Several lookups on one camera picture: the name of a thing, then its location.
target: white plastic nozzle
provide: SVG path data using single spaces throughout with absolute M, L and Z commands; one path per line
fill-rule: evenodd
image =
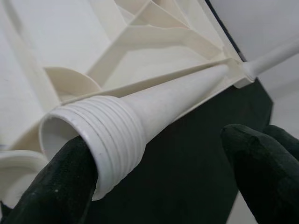
M 204 99 L 228 72 L 228 66 L 218 65 L 123 98 L 94 96 L 59 107 L 42 121 L 42 149 L 51 159 L 80 135 L 98 169 L 93 200 L 99 200 L 139 164 L 146 143 Z
M 254 81 L 258 75 L 299 53 L 299 38 L 287 42 L 268 54 L 243 64 L 244 72 Z

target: molded plastic structure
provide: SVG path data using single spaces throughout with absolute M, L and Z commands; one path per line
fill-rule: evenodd
M 49 159 L 81 135 L 99 173 L 94 200 L 171 122 L 299 51 L 296 40 L 242 63 L 204 0 L 62 1 L 0 1 L 0 71 L 18 87 L 0 134 Z

